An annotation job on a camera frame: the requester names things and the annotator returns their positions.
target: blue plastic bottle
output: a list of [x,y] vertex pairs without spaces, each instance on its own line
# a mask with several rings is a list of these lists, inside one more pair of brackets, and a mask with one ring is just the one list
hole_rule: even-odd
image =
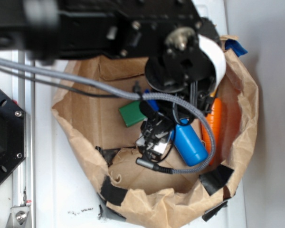
[[174,145],[179,151],[181,157],[188,166],[194,166],[208,157],[208,152],[201,143],[199,137],[191,127],[176,125],[176,134],[174,138],[174,131],[172,132],[171,139],[174,139]]

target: white wall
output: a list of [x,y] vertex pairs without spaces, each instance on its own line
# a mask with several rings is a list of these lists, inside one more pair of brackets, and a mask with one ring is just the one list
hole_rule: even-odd
[[255,154],[244,176],[248,228],[285,227],[285,0],[225,0],[230,34],[260,86]]

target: green block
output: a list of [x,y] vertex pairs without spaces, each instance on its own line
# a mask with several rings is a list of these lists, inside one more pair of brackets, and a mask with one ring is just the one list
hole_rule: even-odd
[[119,109],[127,127],[130,127],[146,118],[139,109],[139,103],[139,101],[134,101]]

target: black metal bracket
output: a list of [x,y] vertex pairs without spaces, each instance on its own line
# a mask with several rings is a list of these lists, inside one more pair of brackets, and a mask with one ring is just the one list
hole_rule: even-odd
[[0,90],[0,185],[25,159],[25,112]]

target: blue object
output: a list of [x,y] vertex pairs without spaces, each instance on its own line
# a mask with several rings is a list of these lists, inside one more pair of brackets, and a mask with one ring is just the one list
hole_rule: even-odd
[[188,166],[197,165],[207,159],[208,152],[191,125],[176,125],[176,134],[173,131],[171,139],[174,139],[175,147]]
[[242,47],[242,45],[233,39],[228,39],[225,43],[225,49],[232,49],[234,53],[237,55],[237,57],[243,56],[244,54],[247,54],[248,51]]
[[[146,89],[144,92],[147,94],[150,93],[150,91],[148,89]],[[157,112],[160,109],[155,100],[148,100],[147,102],[152,107],[152,109],[154,111]]]

